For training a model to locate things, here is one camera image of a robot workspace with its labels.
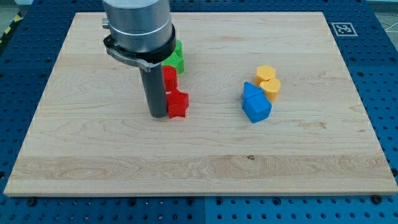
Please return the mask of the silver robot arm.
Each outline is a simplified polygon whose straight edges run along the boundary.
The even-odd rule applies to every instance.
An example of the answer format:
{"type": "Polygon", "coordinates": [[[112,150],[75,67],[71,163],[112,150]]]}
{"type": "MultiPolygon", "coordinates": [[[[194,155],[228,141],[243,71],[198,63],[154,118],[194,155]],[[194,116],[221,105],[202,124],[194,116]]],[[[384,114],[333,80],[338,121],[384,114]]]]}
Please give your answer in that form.
{"type": "Polygon", "coordinates": [[[150,115],[167,115],[162,62],[176,47],[168,0],[103,0],[103,43],[117,61],[139,68],[150,115]]]}

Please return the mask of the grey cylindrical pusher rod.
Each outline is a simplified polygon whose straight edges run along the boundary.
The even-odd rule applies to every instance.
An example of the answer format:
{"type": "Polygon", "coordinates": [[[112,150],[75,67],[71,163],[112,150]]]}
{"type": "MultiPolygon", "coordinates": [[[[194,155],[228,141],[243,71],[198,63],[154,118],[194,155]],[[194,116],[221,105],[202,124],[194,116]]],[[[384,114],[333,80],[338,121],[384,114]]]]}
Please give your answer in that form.
{"type": "Polygon", "coordinates": [[[150,115],[163,118],[168,113],[164,75],[161,65],[155,65],[149,72],[140,69],[150,115]]]}

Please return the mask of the black clamp ring mount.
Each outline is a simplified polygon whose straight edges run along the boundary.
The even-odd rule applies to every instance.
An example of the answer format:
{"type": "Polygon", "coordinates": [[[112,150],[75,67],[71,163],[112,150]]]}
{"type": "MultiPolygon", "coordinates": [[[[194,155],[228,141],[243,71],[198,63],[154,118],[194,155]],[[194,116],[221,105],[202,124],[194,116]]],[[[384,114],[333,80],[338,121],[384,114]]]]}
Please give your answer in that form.
{"type": "Polygon", "coordinates": [[[107,54],[118,62],[150,72],[152,65],[162,63],[174,53],[176,48],[176,30],[175,26],[172,25],[170,39],[160,48],[150,52],[130,52],[116,45],[116,41],[111,34],[104,38],[103,43],[107,54]]]}

